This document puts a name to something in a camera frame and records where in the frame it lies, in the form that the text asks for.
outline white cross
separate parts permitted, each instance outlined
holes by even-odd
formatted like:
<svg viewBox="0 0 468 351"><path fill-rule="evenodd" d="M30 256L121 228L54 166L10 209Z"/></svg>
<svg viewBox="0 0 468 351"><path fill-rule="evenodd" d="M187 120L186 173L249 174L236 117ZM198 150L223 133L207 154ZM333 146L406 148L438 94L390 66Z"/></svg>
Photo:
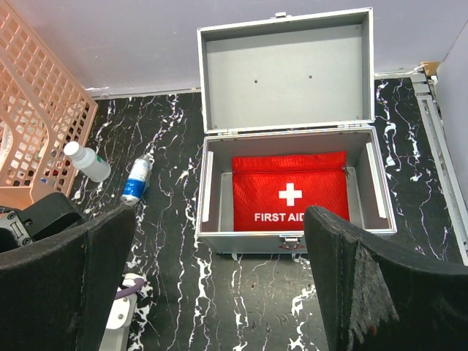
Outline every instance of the white cross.
<svg viewBox="0 0 468 351"><path fill-rule="evenodd" d="M294 190L294 183L286 183L286 190L279 192L280 199L286 199L286 206L294 206L295 199L302 199L302 190Z"/></svg>

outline pink plastic basket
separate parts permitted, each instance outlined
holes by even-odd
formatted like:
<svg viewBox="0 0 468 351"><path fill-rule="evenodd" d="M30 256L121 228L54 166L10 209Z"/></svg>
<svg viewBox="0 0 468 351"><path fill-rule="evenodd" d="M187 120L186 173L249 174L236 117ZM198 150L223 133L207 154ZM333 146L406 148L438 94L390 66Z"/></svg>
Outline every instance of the pink plastic basket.
<svg viewBox="0 0 468 351"><path fill-rule="evenodd" d="M62 150L71 140L85 145L97 104L6 0L0 104L0 139L9 150L0 165L0 205L25 208L54 191L68 195L75 169Z"/></svg>

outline aluminum case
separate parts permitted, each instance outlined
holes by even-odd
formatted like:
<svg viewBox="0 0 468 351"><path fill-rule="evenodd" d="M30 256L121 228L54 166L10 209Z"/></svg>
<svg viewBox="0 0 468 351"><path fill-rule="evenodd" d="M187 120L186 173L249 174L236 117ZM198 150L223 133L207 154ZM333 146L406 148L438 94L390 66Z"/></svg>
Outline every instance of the aluminum case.
<svg viewBox="0 0 468 351"><path fill-rule="evenodd" d="M303 232L234 232L234 156L347 152L350 221L396 232L374 120L372 9L198 29L196 235L218 253L304 253Z"/></svg>

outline white wall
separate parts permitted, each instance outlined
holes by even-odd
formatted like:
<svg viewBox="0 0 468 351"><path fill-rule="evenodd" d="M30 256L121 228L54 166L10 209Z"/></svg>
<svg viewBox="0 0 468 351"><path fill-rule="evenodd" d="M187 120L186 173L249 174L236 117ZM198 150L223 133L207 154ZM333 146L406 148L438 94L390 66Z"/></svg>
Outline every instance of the white wall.
<svg viewBox="0 0 468 351"><path fill-rule="evenodd" d="M445 139L465 203L468 201L468 25L437 70L437 101Z"/></svg>
<svg viewBox="0 0 468 351"><path fill-rule="evenodd" d="M441 61L468 18L467 0L10 1L94 95L198 87L198 27L373 6L382 72Z"/></svg>

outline red first aid pouch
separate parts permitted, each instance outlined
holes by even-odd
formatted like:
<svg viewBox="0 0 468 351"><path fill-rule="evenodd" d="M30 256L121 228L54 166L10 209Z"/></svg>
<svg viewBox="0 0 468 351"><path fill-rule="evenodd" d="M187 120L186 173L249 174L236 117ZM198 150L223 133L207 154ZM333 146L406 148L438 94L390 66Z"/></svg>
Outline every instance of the red first aid pouch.
<svg viewBox="0 0 468 351"><path fill-rule="evenodd" d="M234 231L303 230L319 205L350 220L346 152L233 157Z"/></svg>

